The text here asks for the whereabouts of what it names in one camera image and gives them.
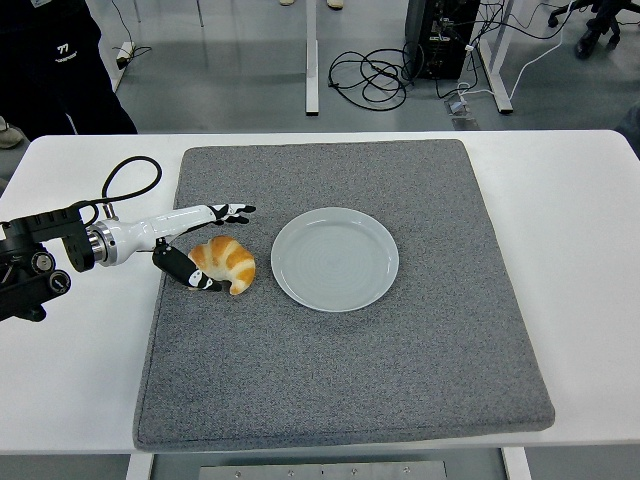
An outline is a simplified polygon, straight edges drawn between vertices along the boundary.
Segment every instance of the tangled cable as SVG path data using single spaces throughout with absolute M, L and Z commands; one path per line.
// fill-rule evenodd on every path
M 418 49 L 422 54 L 422 48 L 418 45 Z M 402 62 L 399 64 L 392 63 L 388 60 L 380 58 L 380 54 L 394 53 L 402 55 Z M 413 70 L 419 72 L 422 68 L 413 69 L 410 60 L 407 60 L 407 44 L 402 50 L 396 48 L 381 48 L 362 55 L 361 53 L 348 51 L 344 52 L 331 63 L 329 67 L 329 87 L 333 88 L 349 103 L 366 110 L 374 112 L 386 112 L 400 107 L 407 98 L 407 87 L 413 85 L 415 76 L 410 72 Z M 337 82 L 335 71 L 338 67 L 358 64 L 361 79 L 355 83 L 345 85 L 344 82 Z M 360 87 L 360 95 L 364 100 L 360 103 L 347 95 L 347 91 L 352 91 Z

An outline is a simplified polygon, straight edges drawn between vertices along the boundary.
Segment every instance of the white cable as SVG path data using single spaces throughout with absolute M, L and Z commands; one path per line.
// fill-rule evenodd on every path
M 571 15 L 571 6 L 575 3 L 575 0 L 571 0 L 571 2 L 569 2 L 569 5 L 567 7 L 567 13 L 569 15 Z M 546 52 L 544 52 L 542 55 L 540 55 L 537 58 L 534 58 L 533 60 L 531 60 L 530 62 L 526 63 L 524 65 L 524 67 L 522 67 L 522 70 L 520 70 L 520 74 L 518 75 L 518 78 L 516 80 L 516 84 L 513 86 L 513 90 L 511 90 L 511 95 L 509 95 L 509 100 L 511 100 L 513 98 L 513 95 L 516 93 L 516 88 L 518 87 L 518 83 L 520 82 L 520 77 L 522 77 L 522 72 L 524 72 L 524 69 L 527 68 L 529 65 L 531 65 L 532 63 L 537 62 L 538 60 L 540 60 L 542 57 L 544 57 L 547 53 L 551 53 L 553 52 L 556 48 L 558 48 L 560 45 L 562 45 L 562 40 L 563 40 L 563 36 L 564 36 L 564 24 L 562 27 L 560 27 L 560 43 L 558 43 L 558 45 L 556 45 L 555 47 L 550 48 L 549 50 L 547 50 Z

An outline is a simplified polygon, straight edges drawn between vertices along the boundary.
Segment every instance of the gray floor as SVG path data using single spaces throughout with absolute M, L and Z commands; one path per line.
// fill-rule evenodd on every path
M 113 6 L 109 2 L 96 3 L 99 5 L 93 7 L 94 15 L 101 19 L 111 46 L 127 41 Z M 134 41 L 153 48 L 127 68 L 118 90 L 140 133 L 454 129 L 433 81 L 416 81 L 409 88 L 406 103 L 390 112 L 359 109 L 327 87 L 329 65 L 340 53 L 353 50 L 366 54 L 376 48 L 402 47 L 407 0 L 346 0 L 341 12 L 318 3 L 321 81 L 317 117 L 305 115 L 303 1 L 281 7 L 277 0 L 202 0 L 204 28 L 199 24 L 195 0 L 138 1 L 141 23 L 136 20 L 132 2 L 116 3 Z M 536 5 L 533 2 L 524 7 L 519 16 L 521 22 L 526 24 Z M 528 29 L 530 33 L 544 36 L 552 32 L 546 27 L 549 10 L 540 8 Z M 573 56 L 573 45 L 591 16 L 589 12 L 574 12 L 565 27 L 563 44 L 525 70 L 513 97 L 513 114 L 500 115 L 487 93 L 465 95 L 469 116 L 476 120 L 478 128 L 613 128 L 640 98 L 640 29 L 635 24 L 622 26 L 622 41 L 617 49 L 607 51 L 606 39 L 601 39 L 593 57 L 579 61 Z M 625 13 L 619 20 L 637 22 L 640 18 Z M 559 40 L 559 36 L 548 41 L 533 40 L 516 33 L 502 68 L 507 91 L 513 89 L 525 63 Z M 345 71 L 339 81 L 348 82 L 352 73 Z M 481 69 L 478 74 L 479 83 L 474 90 L 487 88 Z M 465 69 L 460 80 L 472 83 L 473 72 Z M 444 92 L 456 83 L 444 81 L 438 86 Z M 0 178 L 11 177 L 27 146 L 25 141 L 12 150 L 0 150 Z M 457 459 L 447 458 L 450 463 L 463 465 L 466 459 L 480 462 L 482 454 L 477 451 Z M 492 464 L 495 451 L 486 455 L 486 461 Z M 640 478 L 638 446 L 534 448 L 527 449 L 527 455 L 534 480 Z M 197 467 L 210 461 L 210 457 L 199 455 L 161 456 L 154 478 L 197 478 Z M 0 478 L 123 479 L 127 462 L 126 456 L 0 456 Z M 488 475 L 487 478 L 501 478 L 499 474 Z

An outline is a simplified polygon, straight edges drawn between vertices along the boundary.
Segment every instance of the metal plate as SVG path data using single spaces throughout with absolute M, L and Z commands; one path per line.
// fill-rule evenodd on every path
M 201 467 L 199 480 L 446 480 L 444 462 Z

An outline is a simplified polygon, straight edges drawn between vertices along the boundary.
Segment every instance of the robotic arm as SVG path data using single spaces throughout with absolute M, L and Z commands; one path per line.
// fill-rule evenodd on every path
M 122 162 L 115 172 L 132 159 Z M 98 201 L 78 202 L 67 208 L 22 217 L 10 222 L 0 222 L 5 240 L 0 240 L 0 321 L 16 316 L 39 322 L 46 316 L 42 303 L 69 291 L 71 277 L 56 270 L 55 259 L 42 245 L 54 238 L 62 239 L 67 256 L 78 272 L 93 268 L 95 263 L 105 267 L 124 263 L 134 252 L 153 252 L 153 263 L 178 282 L 202 290 L 221 290 L 221 285 L 208 278 L 189 258 L 169 245 L 177 236 L 207 224 L 248 223 L 242 213 L 251 213 L 255 207 L 245 204 L 198 205 L 182 208 L 134 223 L 119 221 L 110 209 L 111 201 L 131 198 L 140 192 L 114 199 L 103 196 Z M 95 203 L 104 203 L 109 218 L 94 222 L 97 218 Z M 83 223 L 80 209 L 94 206 L 96 215 Z

